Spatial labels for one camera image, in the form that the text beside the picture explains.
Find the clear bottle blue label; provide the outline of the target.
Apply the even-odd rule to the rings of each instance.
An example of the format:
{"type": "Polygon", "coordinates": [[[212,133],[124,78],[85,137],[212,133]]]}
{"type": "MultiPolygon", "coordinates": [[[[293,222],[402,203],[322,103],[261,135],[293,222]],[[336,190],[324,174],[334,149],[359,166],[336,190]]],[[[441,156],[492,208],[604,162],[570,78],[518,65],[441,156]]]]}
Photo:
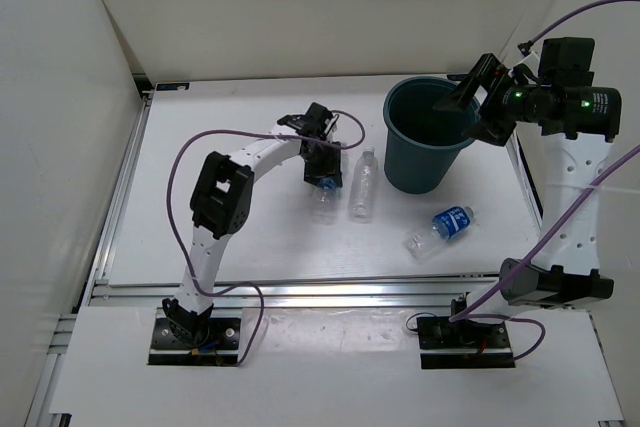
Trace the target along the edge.
{"type": "Polygon", "coordinates": [[[320,225],[333,225],[338,218],[341,188],[331,179],[323,179],[312,191],[311,220],[320,225]]]}

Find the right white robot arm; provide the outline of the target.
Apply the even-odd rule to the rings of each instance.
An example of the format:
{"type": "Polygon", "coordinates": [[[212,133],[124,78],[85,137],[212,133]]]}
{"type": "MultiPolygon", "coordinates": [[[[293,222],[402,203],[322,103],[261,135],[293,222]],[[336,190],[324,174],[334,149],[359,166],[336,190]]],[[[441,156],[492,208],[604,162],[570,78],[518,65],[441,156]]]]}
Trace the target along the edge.
{"type": "Polygon", "coordinates": [[[520,124],[536,125],[546,151],[540,237],[522,259],[503,261],[499,279],[452,306],[449,334],[470,347],[486,331],[482,318],[538,309],[582,307],[610,298],[614,282],[600,272],[598,187],[618,169],[608,156],[620,130],[622,96],[593,83],[592,38],[547,39],[511,68],[480,57],[436,109],[463,112],[478,90],[486,97],[463,134],[504,146],[520,124]]]}

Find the crushed bottle blue label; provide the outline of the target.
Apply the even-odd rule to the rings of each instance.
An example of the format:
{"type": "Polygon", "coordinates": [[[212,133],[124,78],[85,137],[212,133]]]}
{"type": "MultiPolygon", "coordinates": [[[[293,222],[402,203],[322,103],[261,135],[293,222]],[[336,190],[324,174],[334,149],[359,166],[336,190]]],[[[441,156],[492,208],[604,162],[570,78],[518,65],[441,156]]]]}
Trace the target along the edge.
{"type": "Polygon", "coordinates": [[[417,262],[425,262],[444,252],[466,234],[474,221],[470,206],[452,206],[435,214],[430,223],[415,230],[403,242],[403,247],[417,262]]]}

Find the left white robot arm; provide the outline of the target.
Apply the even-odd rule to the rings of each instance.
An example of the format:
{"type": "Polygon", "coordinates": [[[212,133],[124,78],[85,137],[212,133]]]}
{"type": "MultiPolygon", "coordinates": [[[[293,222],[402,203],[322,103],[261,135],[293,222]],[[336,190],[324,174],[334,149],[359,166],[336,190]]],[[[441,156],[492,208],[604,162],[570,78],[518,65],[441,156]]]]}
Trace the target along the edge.
{"type": "Polygon", "coordinates": [[[232,236],[248,220],[253,189],[258,180],[280,164],[299,157],[304,162],[303,181],[314,187],[342,186],[341,151],[332,139],[340,114],[312,103],[303,114],[288,114],[267,133],[214,129],[187,140],[170,170],[166,210],[172,233],[185,258],[185,274],[173,297],[162,301],[174,336],[190,348],[210,337],[214,284],[224,251],[232,236]],[[196,141],[213,135],[245,137],[252,142],[230,154],[213,151],[201,167],[189,200],[192,241],[181,238],[172,209],[173,185],[179,163],[196,141]]]}

